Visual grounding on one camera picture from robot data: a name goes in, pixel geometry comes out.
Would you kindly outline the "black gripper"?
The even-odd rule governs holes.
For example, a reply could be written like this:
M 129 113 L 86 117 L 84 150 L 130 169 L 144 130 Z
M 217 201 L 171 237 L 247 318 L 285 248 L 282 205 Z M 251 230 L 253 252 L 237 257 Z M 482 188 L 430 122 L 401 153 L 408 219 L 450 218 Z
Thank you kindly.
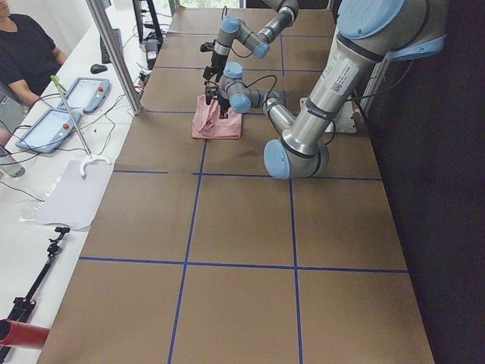
M 215 81 L 218 82 L 226 66 L 230 54 L 230 47 L 222 45 L 217 40 L 214 40 L 213 42 L 204 42 L 200 46 L 200 52 L 211 53 L 211 65 L 209 67 L 212 67 Z
M 206 66 L 203 78 L 206 82 L 210 81 L 214 76 L 212 67 Z M 205 87 L 205 103 L 208 106 L 208 113 L 211 114 L 216 108 L 219 110 L 220 119 L 228 118 L 228 110 L 230 108 L 230 101 L 227 94 L 220 91 L 219 86 Z

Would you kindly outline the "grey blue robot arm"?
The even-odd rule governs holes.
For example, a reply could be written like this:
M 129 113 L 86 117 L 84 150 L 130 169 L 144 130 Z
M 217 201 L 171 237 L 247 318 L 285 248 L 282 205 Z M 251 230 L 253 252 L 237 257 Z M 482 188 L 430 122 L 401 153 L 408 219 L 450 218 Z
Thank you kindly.
M 385 58 L 408 61 L 435 55 L 446 39 L 447 1 L 343 1 L 333 37 L 336 47 L 301 111 L 293 115 L 276 92 L 245 85 L 243 66 L 227 60 L 235 41 L 263 58 L 276 36 L 294 24 L 297 1 L 267 4 L 277 15 L 258 33 L 243 20 L 226 16 L 217 38 L 203 43 L 200 50 L 211 53 L 203 77 L 216 86 L 206 86 L 205 97 L 218 101 L 221 118 L 229 109 L 244 114 L 260 108 L 280 132 L 264 148 L 265 168 L 275 179 L 310 177 L 326 168 L 329 152 L 321 137 L 371 66 Z
M 236 40 L 240 42 L 251 55 L 264 58 L 270 49 L 270 44 L 287 27 L 291 27 L 299 14 L 299 3 L 296 0 L 269 0 L 266 5 L 275 10 L 277 14 L 257 33 L 249 28 L 242 19 L 224 15 L 221 20 L 217 38 L 213 42 L 201 45 L 201 52 L 211 52 L 211 65 L 203 73 L 206 82 L 213 77 L 218 82 L 227 63 L 228 56 Z

